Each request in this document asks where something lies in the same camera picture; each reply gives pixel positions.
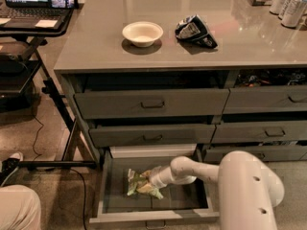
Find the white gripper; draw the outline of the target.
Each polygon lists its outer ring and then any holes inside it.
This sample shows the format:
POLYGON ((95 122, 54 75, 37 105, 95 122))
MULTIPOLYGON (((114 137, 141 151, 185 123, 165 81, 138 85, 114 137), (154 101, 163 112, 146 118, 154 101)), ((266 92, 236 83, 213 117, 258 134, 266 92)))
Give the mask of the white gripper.
POLYGON ((162 172, 163 167, 161 166, 142 172, 141 175, 145 178, 149 178, 150 183, 139 186, 136 191, 140 194, 153 195, 155 193, 155 188, 161 189, 166 187, 166 184, 161 179, 162 172))

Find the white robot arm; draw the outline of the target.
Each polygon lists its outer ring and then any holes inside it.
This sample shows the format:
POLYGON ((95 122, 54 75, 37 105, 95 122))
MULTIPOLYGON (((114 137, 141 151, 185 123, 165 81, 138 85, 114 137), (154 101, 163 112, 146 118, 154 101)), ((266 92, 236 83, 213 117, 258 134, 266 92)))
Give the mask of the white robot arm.
POLYGON ((174 158, 139 176, 136 191, 162 198, 170 184, 186 185, 200 179, 218 184, 221 230, 277 230, 273 208, 285 195, 281 179, 254 155, 235 150, 219 165, 174 158))

